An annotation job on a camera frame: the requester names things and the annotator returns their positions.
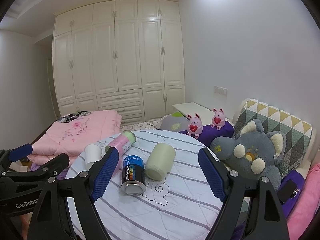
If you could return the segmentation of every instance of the pink rabbit figurine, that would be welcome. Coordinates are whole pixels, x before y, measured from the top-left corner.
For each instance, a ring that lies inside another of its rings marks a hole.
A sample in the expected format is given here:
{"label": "pink rabbit figurine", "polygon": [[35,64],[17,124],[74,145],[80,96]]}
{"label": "pink rabbit figurine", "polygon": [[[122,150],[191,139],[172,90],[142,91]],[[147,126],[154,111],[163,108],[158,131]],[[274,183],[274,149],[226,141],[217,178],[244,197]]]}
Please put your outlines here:
{"label": "pink rabbit figurine", "polygon": [[212,109],[215,114],[214,114],[214,117],[212,118],[212,124],[211,124],[211,127],[217,127],[217,130],[220,130],[222,126],[225,125],[226,123],[226,117],[224,116],[224,112],[223,112],[223,109],[220,108],[220,111],[218,112],[217,109]]}
{"label": "pink rabbit figurine", "polygon": [[195,113],[195,117],[192,117],[190,114],[187,114],[189,121],[187,127],[187,135],[191,136],[191,134],[195,135],[195,138],[199,138],[199,134],[202,133],[202,122],[199,114]]}

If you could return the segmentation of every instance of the screw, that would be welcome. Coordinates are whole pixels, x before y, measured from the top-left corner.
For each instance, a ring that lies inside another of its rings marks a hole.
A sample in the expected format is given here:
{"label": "screw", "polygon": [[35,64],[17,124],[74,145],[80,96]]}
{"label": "screw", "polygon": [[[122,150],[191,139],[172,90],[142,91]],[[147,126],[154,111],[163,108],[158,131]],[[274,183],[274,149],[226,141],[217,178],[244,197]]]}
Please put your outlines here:
{"label": "screw", "polygon": [[80,176],[81,178],[85,178],[86,176],[88,176],[88,172],[87,172],[87,171],[81,171],[80,174],[79,174],[79,176]]}
{"label": "screw", "polygon": [[232,177],[238,177],[238,175],[239,175],[238,171],[230,171],[229,174]]}
{"label": "screw", "polygon": [[264,183],[268,183],[268,182],[269,182],[269,179],[268,179],[268,177],[266,177],[266,176],[261,177],[261,180],[262,180]]}
{"label": "screw", "polygon": [[48,179],[48,182],[49,182],[49,183],[53,183],[55,180],[56,180],[55,177],[50,177],[50,178]]}

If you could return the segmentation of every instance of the gray plush toy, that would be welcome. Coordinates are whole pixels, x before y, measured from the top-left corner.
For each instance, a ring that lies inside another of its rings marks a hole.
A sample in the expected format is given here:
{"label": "gray plush toy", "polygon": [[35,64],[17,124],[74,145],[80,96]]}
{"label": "gray plush toy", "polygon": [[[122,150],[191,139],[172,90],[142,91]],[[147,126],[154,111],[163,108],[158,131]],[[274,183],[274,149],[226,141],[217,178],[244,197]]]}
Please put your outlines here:
{"label": "gray plush toy", "polygon": [[281,177],[275,164],[283,158],[285,134],[279,131],[265,134],[260,120],[253,119],[236,135],[215,138],[210,146],[220,161],[224,161],[242,176],[259,179],[266,176],[277,190]]}

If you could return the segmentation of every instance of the yellow triangle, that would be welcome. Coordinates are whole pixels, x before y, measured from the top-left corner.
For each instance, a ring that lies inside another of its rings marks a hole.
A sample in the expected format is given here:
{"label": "yellow triangle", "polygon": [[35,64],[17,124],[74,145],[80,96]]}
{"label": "yellow triangle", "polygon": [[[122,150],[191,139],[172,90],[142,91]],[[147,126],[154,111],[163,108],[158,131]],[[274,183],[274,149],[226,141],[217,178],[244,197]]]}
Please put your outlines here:
{"label": "yellow triangle", "polygon": [[266,105],[258,103],[257,113],[260,112],[262,109],[265,109],[266,107],[267,107]]}
{"label": "yellow triangle", "polygon": [[271,108],[270,106],[268,107],[268,117],[273,115],[274,113],[278,112],[279,110],[278,109],[274,109],[274,108]]}
{"label": "yellow triangle", "polygon": [[302,124],[303,124],[303,131],[304,133],[306,133],[311,128],[311,124],[308,124],[305,121],[302,121]]}
{"label": "yellow triangle", "polygon": [[280,122],[282,122],[284,119],[286,119],[288,116],[290,116],[287,113],[284,113],[282,111],[280,111]]}
{"label": "yellow triangle", "polygon": [[247,102],[247,109],[250,107],[250,106],[253,106],[254,104],[256,104],[257,102],[255,102],[255,101],[252,101],[252,100],[249,100],[248,102]]}
{"label": "yellow triangle", "polygon": [[298,122],[301,122],[300,119],[296,118],[295,116],[291,116],[291,121],[292,121],[292,127],[295,127],[295,125],[298,123]]}

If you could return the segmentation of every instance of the striped tablecloth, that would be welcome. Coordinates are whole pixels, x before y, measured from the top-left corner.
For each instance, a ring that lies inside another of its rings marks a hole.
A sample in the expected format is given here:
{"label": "striped tablecloth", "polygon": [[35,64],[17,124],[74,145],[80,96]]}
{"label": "striped tablecloth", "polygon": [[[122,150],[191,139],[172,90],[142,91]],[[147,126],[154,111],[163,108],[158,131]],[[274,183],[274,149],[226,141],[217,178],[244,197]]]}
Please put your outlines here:
{"label": "striped tablecloth", "polygon": [[[222,202],[213,195],[198,163],[197,155],[204,145],[190,136],[171,131],[141,130],[134,133],[137,141],[126,156],[138,155],[146,163],[157,143],[168,143],[176,150],[176,157],[163,181],[146,178],[147,190],[140,196],[129,196],[121,191],[121,170],[111,179],[103,197],[95,202],[111,238],[205,239]],[[98,144],[103,147],[117,136],[105,138]],[[84,152],[75,160],[66,178],[73,178],[83,170]],[[68,205],[75,231],[85,239],[72,198],[68,198]]]}

